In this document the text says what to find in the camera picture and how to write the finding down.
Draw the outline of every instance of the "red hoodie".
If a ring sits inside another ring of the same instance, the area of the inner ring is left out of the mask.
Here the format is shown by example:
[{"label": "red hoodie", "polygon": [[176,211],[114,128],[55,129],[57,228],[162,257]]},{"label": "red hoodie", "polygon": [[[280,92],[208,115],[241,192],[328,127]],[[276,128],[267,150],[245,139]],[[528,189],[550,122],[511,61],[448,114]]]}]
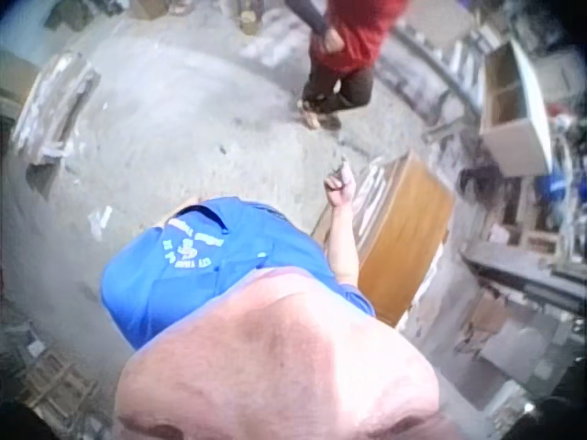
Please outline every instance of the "red hoodie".
[{"label": "red hoodie", "polygon": [[389,29],[405,11],[408,0],[328,0],[326,20],[345,42],[341,52],[328,54],[322,38],[312,35],[310,56],[333,71],[349,73],[370,67],[379,57]]}]

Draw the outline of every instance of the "blue object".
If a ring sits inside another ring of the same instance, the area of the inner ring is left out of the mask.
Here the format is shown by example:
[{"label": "blue object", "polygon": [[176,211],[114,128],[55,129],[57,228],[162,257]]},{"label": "blue object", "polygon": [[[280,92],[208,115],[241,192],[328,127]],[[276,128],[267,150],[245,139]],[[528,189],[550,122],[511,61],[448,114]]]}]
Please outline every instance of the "blue object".
[{"label": "blue object", "polygon": [[579,180],[579,200],[581,204],[587,204],[587,175],[583,174]]},{"label": "blue object", "polygon": [[208,200],[135,238],[106,266],[102,301],[128,342],[141,348],[254,269],[308,271],[366,314],[360,292],[340,285],[322,248],[267,205]]},{"label": "blue object", "polygon": [[560,202],[567,193],[565,175],[554,166],[550,174],[536,178],[536,191],[545,202]]}]

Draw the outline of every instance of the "shirt logo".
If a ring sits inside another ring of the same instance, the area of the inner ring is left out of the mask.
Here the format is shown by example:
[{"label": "shirt logo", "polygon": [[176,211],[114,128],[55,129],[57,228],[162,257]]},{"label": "shirt logo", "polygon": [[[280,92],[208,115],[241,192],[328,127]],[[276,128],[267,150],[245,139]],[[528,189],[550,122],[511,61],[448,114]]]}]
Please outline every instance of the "shirt logo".
[{"label": "shirt logo", "polygon": [[168,251],[165,254],[165,259],[167,259],[170,265],[173,265],[176,269],[194,269],[196,267],[203,269],[212,265],[212,260],[208,257],[198,259],[196,265],[194,259],[198,255],[198,249],[194,247],[194,242],[202,241],[208,246],[220,248],[224,245],[224,240],[222,238],[216,238],[215,236],[209,236],[208,234],[201,232],[194,234],[194,230],[190,226],[188,226],[183,220],[177,218],[172,218],[168,222],[168,225],[178,228],[190,237],[184,238],[182,244],[178,246],[176,250],[173,250],[174,245],[171,240],[164,240],[162,242],[163,250]]}]

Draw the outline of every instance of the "sleeve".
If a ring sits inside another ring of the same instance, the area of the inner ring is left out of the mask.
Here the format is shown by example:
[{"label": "sleeve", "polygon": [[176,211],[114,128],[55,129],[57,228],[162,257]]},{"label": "sleeve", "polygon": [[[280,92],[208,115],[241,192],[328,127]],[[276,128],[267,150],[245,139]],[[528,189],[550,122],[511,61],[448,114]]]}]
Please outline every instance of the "sleeve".
[{"label": "sleeve", "polygon": [[342,284],[341,285],[343,291],[345,292],[345,298],[347,301],[359,307],[363,312],[368,314],[369,316],[375,316],[375,309],[369,302],[367,298],[357,289],[355,286],[351,286],[350,284]]},{"label": "sleeve", "polygon": [[312,0],[285,0],[285,4],[304,21],[317,35],[324,36],[328,25]]},{"label": "sleeve", "polygon": [[159,257],[155,249],[161,231],[153,227],[137,236],[110,260],[102,276],[102,303],[134,348],[141,344],[139,329],[144,322],[148,299],[150,281],[145,278],[144,269]]}]

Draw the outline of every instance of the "sneaker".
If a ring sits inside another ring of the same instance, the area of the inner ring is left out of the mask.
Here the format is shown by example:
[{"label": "sneaker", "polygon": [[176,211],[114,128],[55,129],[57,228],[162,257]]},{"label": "sneaker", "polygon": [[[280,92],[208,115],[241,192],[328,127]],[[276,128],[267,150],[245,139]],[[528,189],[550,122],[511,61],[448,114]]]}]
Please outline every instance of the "sneaker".
[{"label": "sneaker", "polygon": [[304,122],[308,128],[316,130],[321,127],[320,121],[318,119],[318,113],[312,111],[310,104],[307,101],[298,101],[297,108],[300,111],[300,114],[302,115],[302,118],[304,119]]},{"label": "sneaker", "polygon": [[330,113],[328,115],[318,115],[318,121],[322,128],[330,131],[339,131],[342,127],[340,118],[336,113]]}]

